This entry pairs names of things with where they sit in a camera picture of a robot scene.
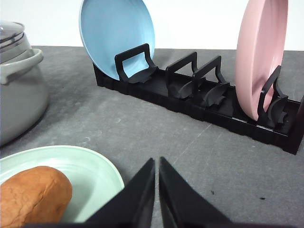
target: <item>pink plate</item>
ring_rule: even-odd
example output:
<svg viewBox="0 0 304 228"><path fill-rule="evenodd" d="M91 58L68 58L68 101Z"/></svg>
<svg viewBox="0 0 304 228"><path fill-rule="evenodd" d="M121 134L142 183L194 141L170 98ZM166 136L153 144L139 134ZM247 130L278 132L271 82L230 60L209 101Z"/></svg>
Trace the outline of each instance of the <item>pink plate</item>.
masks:
<svg viewBox="0 0 304 228"><path fill-rule="evenodd" d="M257 120L262 88L282 64L288 0L249 0L243 17L236 56L236 91L243 111ZM267 111L274 90L266 95Z"/></svg>

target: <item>mint green plate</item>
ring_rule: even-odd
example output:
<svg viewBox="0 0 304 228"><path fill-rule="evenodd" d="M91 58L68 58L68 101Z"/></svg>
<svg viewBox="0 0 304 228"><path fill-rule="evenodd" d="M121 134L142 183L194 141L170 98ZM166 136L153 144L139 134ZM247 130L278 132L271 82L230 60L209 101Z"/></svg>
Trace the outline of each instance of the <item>mint green plate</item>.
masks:
<svg viewBox="0 0 304 228"><path fill-rule="evenodd" d="M26 169L46 165L62 171L73 197L62 222L84 222L124 188L115 166L101 154L76 146L46 146L0 159L0 183Z"/></svg>

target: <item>gray countertop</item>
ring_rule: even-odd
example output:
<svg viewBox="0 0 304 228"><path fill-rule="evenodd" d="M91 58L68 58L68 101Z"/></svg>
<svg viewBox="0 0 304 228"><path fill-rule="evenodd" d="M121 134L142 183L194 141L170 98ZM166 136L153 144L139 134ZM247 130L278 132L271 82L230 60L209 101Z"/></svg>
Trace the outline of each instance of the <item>gray countertop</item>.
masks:
<svg viewBox="0 0 304 228"><path fill-rule="evenodd" d="M1 148L1 157L46 145L82 146L110 159L127 183L150 157L164 156L231 220L304 227L304 143L294 156L98 87L83 47L39 48L45 55L40 67L49 85L49 106L41 121ZM189 52L157 49L154 62L164 69ZM222 73L234 84L235 51L199 50L198 65L215 55L222 55ZM304 93L303 63L304 52L286 51L279 79L282 91L297 101ZM181 72L189 74L190 67ZM156 190L152 227L162 227L161 219Z"/></svg>

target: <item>bread roll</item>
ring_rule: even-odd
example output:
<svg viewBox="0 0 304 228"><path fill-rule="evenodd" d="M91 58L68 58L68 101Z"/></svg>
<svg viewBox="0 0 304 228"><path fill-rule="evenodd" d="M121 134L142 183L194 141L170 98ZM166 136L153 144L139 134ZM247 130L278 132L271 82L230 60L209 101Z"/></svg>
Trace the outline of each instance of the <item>bread roll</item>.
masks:
<svg viewBox="0 0 304 228"><path fill-rule="evenodd" d="M59 222L72 198L72 185L59 170L38 166L1 185L1 228Z"/></svg>

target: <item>dish rack divider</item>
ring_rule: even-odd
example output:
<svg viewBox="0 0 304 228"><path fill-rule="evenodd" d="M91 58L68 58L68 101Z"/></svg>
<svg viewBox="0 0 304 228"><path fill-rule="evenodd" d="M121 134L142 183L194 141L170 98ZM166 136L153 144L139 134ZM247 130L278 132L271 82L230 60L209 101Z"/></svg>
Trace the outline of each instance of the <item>dish rack divider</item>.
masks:
<svg viewBox="0 0 304 228"><path fill-rule="evenodd" d="M145 54L149 67L128 77L123 68L123 61L140 53ZM192 76L176 73L188 63L191 63ZM241 109L235 86L231 86L224 79L220 71L221 56L198 68L197 53L193 52L162 70L153 63L149 45L143 44L116 55L115 65L120 81L110 78L93 64L98 86L278 146L291 154L298 151L304 135L304 96L301 102L298 102L289 100L288 96L282 93L277 84L281 66L275 69L263 86L257 109L259 119L254 121ZM218 82L205 78L214 68ZM265 96L272 85L275 92L268 111L265 112Z"/></svg>

